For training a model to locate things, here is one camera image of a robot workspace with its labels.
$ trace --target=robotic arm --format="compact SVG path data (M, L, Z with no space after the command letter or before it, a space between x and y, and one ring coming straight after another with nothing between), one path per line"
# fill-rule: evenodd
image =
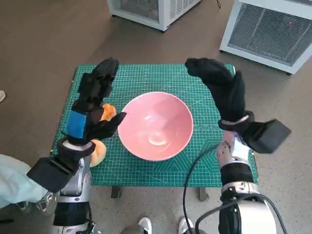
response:
M260 154L274 152L291 131L277 119L255 122L254 114L245 110L245 86L240 71L232 76L222 63L207 58L189 58L185 65L188 73L201 78L211 91L221 115L219 127L225 130L217 147L221 201L227 205L250 195L248 199L220 210L220 234L275 234L274 217L267 202L260 198L248 153L250 148ZM196 233L204 218L196 222Z
M92 73L84 73L66 127L66 137L58 141L58 154L41 158L28 172L28 177L46 188L59 192L52 226L52 234L90 234L92 221L89 194L91 189L92 139L113 135L126 113L119 113L110 121L100 121L101 102L109 96L118 70L112 58L101 62Z

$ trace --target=gray floor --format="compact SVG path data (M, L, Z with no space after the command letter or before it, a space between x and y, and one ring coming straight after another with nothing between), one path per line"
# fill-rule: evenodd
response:
M229 54L220 45L233 1L204 0L162 34L119 18L110 18L105 0L2 0L0 3L0 153L33 165L47 156L77 65L113 56L121 63L183 63L209 57L242 70L247 107L258 120L278 118L293 131L274 155L257 155L260 185L276 202L290 234L312 233L312 61L292 77ZM188 192L193 220L215 207L218 189L200 203ZM175 234L182 217L182 189L125 188L119 202L106 187L93 187L93 217L104 233L118 233L143 215L154 233ZM21 215L15 207L0 211L14 224L0 233L47 233L51 217ZM217 233L217 215L202 228Z

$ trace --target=green cutting mat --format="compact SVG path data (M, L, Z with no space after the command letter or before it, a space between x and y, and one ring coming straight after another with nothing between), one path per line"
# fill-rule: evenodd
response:
M231 65L226 67L234 73ZM72 87L60 122L56 142L63 137L68 114L78 98L78 87L85 72L95 66L82 65L76 70ZM217 125L220 119L213 98L199 78L188 75L182 64L121 65L113 83L113 91L104 102L113 104L117 112L133 98L151 91L164 91L182 99L194 118L194 133L182 153L163 162L148 162L129 153L121 144L117 132L103 142L107 146L104 161L91 169L94 185L118 186L183 186L186 175L198 153L218 144L223 131ZM56 142L53 152L57 153ZM257 181L254 157L250 153L252 172ZM220 173L215 150L198 163L189 186L220 187Z

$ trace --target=vent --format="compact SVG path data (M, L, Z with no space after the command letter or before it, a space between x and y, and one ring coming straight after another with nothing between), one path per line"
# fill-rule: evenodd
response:
M228 46L292 66L312 43L312 20L243 3Z
M170 19L183 14L187 8L194 6L196 3L200 2L200 0L170 0Z
M113 0L115 10L123 10L159 22L158 0Z

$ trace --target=wire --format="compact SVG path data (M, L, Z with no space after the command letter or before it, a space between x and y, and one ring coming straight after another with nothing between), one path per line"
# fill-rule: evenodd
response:
M221 9L221 3L219 0L216 0L216 3L218 4L219 9Z
M92 212L91 212L91 206L90 206L90 203L88 202L88 212L89 212L89 223L88 223L88 230L89 230L89 234L92 233Z
M216 208L214 208L214 209L212 209L212 210L206 212L206 213L203 214L201 217L199 217L199 219L196 221L196 224L195 224L195 233L196 233L196 234L199 234L199 224L201 223L201 221L203 221L203 220L204 220L206 217L208 217L209 215L212 215L212 214L215 213L215 212L218 212L218 211L221 211L221 210L223 210L223 209L226 209L226 208L228 208L228 207L230 207L230 206L233 206L233 205L235 205L235 204L237 204L237 203L239 203L239 202L241 202L241 201L243 201L243 200L246 200L246 199L248 199L248 198L251 198L251 197L259 197L259 198L261 198L261 199L263 199L263 200L266 200L266 201L272 206L273 210L274 210L275 213L276 213L276 216L277 216L277 218L278 218L278 221L279 221L279 223L280 223L280 225L281 225L281 228L282 228L282 230L283 230L283 233L284 233L284 234L287 234L287 230L286 230L285 224L284 224L284 222L283 222L283 219L282 219L282 217L281 217L281 215L280 215L280 213L279 213L277 207L274 205L274 203L273 203L267 196L265 196L265 195L263 195L263 194L247 194L247 195L244 195L244 196L240 197L239 199L237 199L237 200L235 200L235 201L232 201L232 202L227 203L227 204L225 204L225 205L216 207Z
M189 219L187 218L187 214L186 214L186 208L185 208L185 196L186 196L186 189L187 189L187 185L189 184L189 180L190 180L190 177L191 177L191 174L196 166L196 164L198 163L198 161L203 157L205 156L207 153L209 153L210 151L214 150L217 148L218 145L213 145L211 147L209 147L208 149L204 150L202 153L200 153L198 155L198 157L195 159L187 177L186 177L186 180L185 180L185 185L184 185L184 191L183 191L183 212L184 212L184 217L186 219L186 224L187 224L187 227L189 229L189 232L190 234L193 234L192 232L192 229L191 229L191 225L189 223Z

